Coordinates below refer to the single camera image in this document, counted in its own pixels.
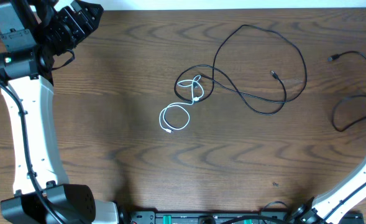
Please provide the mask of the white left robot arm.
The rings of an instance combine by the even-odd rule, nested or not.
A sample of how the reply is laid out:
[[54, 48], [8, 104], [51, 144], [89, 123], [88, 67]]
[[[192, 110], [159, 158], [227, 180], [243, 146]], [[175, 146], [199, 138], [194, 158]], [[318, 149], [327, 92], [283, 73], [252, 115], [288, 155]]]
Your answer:
[[114, 202], [96, 200], [87, 185], [71, 184], [53, 120], [55, 57], [98, 27], [100, 4], [0, 1], [0, 88], [11, 120], [13, 197], [1, 201], [10, 223], [119, 223]]

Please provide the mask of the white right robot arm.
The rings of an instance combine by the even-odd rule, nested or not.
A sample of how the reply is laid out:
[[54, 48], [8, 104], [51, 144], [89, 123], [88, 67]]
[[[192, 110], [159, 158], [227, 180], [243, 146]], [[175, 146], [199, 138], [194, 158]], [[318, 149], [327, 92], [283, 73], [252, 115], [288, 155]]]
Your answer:
[[291, 213], [293, 223], [333, 223], [366, 198], [366, 156], [344, 180], [333, 189], [311, 198]]

